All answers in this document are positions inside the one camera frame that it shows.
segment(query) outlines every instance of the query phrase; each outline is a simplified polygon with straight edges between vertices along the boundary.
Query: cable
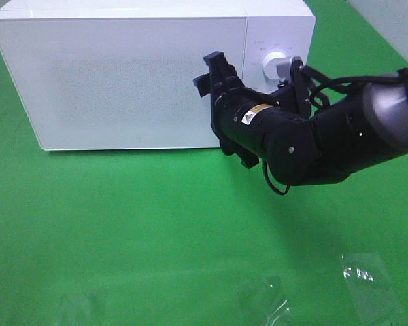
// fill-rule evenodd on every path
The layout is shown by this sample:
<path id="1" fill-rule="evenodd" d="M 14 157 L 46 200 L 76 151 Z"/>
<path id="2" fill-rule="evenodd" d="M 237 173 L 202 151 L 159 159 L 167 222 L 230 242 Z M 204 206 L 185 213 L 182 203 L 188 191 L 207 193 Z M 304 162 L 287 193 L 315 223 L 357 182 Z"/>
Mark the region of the cable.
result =
<path id="1" fill-rule="evenodd" d="M 283 192 L 281 190 L 279 190 L 278 188 L 276 188 L 276 186 L 272 183 L 272 181 L 269 178 L 269 175 L 267 173 L 267 163 L 265 160 L 263 160 L 263 176 L 265 177 L 266 183 L 267 185 L 277 194 L 284 196 L 285 194 L 288 193 L 288 191 L 290 190 L 290 186 L 287 185 L 286 186 L 286 190 L 284 190 Z"/>
<path id="2" fill-rule="evenodd" d="M 304 66 L 301 69 L 301 72 L 304 76 L 314 79 L 321 84 L 315 88 L 311 87 L 309 84 L 310 94 L 310 103 L 317 107 L 318 109 L 323 109 L 329 106 L 329 100 L 326 95 L 321 91 L 325 88 L 330 88 L 335 92 L 340 94 L 350 94 L 353 91 L 359 89 L 364 84 L 367 83 L 376 83 L 376 84 L 403 84 L 408 82 L 408 68 L 399 70 L 399 76 L 396 77 L 385 77 L 385 76 L 353 76 L 353 77 L 341 77 L 336 79 L 331 79 L 325 76 L 323 73 L 311 68 L 310 66 Z M 316 101 L 316 98 L 320 99 L 322 104 L 319 104 Z"/>

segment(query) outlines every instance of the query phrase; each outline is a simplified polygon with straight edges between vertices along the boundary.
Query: microwave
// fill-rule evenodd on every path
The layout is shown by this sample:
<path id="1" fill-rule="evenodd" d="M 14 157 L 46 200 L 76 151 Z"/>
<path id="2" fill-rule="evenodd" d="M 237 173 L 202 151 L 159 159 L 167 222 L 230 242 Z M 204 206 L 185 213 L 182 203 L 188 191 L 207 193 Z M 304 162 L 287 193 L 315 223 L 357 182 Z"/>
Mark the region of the microwave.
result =
<path id="1" fill-rule="evenodd" d="M 44 150 L 218 147 L 203 57 L 269 93 L 269 58 L 305 62 L 315 21 L 301 0 L 11 0 L 0 51 Z"/>

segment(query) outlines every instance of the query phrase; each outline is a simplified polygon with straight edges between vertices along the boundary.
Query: green tablecloth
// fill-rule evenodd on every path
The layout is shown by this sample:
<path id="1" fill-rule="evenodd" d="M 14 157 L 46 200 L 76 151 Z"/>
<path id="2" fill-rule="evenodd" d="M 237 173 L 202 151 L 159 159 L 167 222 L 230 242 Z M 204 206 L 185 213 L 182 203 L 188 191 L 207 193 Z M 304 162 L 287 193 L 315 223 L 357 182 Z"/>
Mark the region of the green tablecloth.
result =
<path id="1" fill-rule="evenodd" d="M 407 65 L 308 4 L 311 66 Z M 280 197 L 219 149 L 44 152 L 0 56 L 0 325 L 265 323 L 408 325 L 408 156 Z"/>

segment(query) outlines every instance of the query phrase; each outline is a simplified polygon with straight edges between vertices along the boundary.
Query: yellow sticker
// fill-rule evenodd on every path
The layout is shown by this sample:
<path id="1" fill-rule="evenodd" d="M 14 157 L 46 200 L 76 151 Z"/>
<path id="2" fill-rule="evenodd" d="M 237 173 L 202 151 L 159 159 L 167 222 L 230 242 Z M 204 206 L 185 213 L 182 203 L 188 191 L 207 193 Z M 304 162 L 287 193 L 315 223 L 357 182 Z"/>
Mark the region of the yellow sticker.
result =
<path id="1" fill-rule="evenodd" d="M 250 125 L 252 119 L 254 119 L 257 113 L 263 111 L 264 109 L 268 109 L 270 107 L 274 107 L 274 106 L 269 105 L 269 104 L 259 104 L 259 105 L 256 105 L 255 107 L 252 107 L 251 109 L 248 110 L 248 112 L 245 113 L 245 115 L 242 118 L 242 122 L 244 124 Z"/>

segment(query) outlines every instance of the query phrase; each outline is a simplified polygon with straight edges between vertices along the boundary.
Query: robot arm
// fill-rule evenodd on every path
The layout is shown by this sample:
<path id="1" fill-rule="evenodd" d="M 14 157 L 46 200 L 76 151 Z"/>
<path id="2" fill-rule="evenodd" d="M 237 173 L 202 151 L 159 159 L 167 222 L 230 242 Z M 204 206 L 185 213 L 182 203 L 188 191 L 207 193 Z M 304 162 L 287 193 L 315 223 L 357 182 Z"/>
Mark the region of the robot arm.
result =
<path id="1" fill-rule="evenodd" d="M 210 72 L 194 84 L 201 96 L 210 94 L 211 127 L 222 151 L 237 154 L 246 168 L 262 158 L 265 179 L 279 194 L 292 185 L 338 183 L 408 153 L 408 69 L 398 77 L 331 80 L 293 58 L 291 81 L 263 94 L 243 85 L 223 52 L 204 61 Z M 331 105 L 324 88 L 347 96 Z M 311 105 L 318 108 L 314 115 Z M 270 182 L 268 167 L 286 191 Z"/>

